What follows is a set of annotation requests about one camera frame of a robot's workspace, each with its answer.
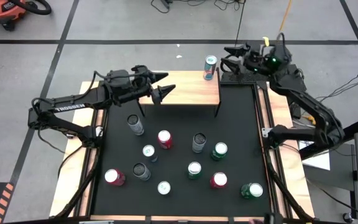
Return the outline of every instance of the raised wooden shelf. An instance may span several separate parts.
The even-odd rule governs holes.
[[[215,73],[212,80],[205,80],[204,71],[170,71],[169,76],[153,84],[159,86],[173,85],[177,87],[162,101],[162,105],[218,105],[219,83]],[[151,97],[139,98],[142,105],[152,105]]]

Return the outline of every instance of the red soda can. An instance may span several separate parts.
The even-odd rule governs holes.
[[[125,175],[117,170],[117,169],[109,169],[104,174],[104,179],[106,179],[106,182],[109,184],[113,184],[116,186],[121,186],[125,183]]]
[[[224,186],[226,186],[227,183],[227,177],[226,174],[222,173],[222,172],[217,172],[215,173],[211,180],[209,181],[209,183],[211,184],[211,188],[213,189],[221,189],[224,188]]]
[[[172,146],[172,136],[166,131],[160,131],[158,134],[158,143],[163,149],[170,149]]]

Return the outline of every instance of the soda can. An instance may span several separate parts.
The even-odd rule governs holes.
[[[211,80],[214,77],[216,62],[218,62],[218,59],[214,55],[209,55],[205,58],[205,65],[204,65],[205,80]]]
[[[162,195],[167,195],[171,192],[171,185],[167,181],[161,181],[158,184],[157,190]]]
[[[190,179],[197,179],[201,175],[201,165],[198,162],[191,162],[187,171]]]
[[[158,143],[160,144],[161,148],[170,149],[172,146],[171,134],[166,130],[160,131],[158,134]]]
[[[141,136],[144,133],[142,122],[140,122],[140,119],[137,115],[129,115],[127,118],[127,123],[137,136]]]
[[[149,171],[146,165],[141,162],[134,165],[133,173],[137,178],[143,181],[149,180],[152,176],[152,173]]]
[[[226,186],[227,183],[227,177],[226,174],[222,173],[222,172],[217,172],[215,173],[211,180],[209,181],[209,183],[211,184],[211,188],[213,189],[221,189],[224,188],[224,186]]]
[[[116,185],[116,186],[121,186],[122,184],[125,183],[126,177],[122,172],[120,172],[117,169],[109,169],[104,174],[104,179],[109,184],[113,184],[113,185]]]
[[[215,148],[212,150],[211,157],[215,161],[220,161],[226,156],[227,145],[223,142],[219,142],[215,145]]]
[[[193,137],[193,152],[201,153],[206,143],[206,137],[203,133],[195,134]]]
[[[155,162],[158,159],[158,156],[155,153],[154,147],[152,145],[146,145],[143,147],[143,155],[147,157],[150,162]]]
[[[249,183],[244,184],[241,189],[240,193],[242,197],[249,199],[249,198],[257,198],[260,197],[264,193],[264,189],[260,184],[257,183]]]

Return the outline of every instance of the orange striped tape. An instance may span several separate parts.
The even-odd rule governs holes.
[[[5,189],[2,191],[2,196],[0,198],[0,223],[3,222],[7,206],[9,205],[9,201],[11,200],[11,196],[13,194],[13,185],[8,183],[5,186]]]

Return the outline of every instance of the silver soda can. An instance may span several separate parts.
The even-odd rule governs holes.
[[[206,137],[203,133],[198,133],[193,136],[193,152],[201,153],[206,143]]]
[[[134,165],[133,173],[137,178],[143,181],[149,180],[152,176],[152,173],[146,165],[141,162]]]
[[[155,162],[158,159],[158,155],[155,153],[155,149],[152,145],[143,147],[143,155],[147,157],[150,162]]]
[[[205,65],[204,65],[205,80],[213,79],[217,62],[218,59],[214,55],[209,55],[205,58]]]
[[[129,115],[127,118],[127,123],[137,136],[140,136],[144,133],[142,122],[140,122],[140,119],[137,115]]]

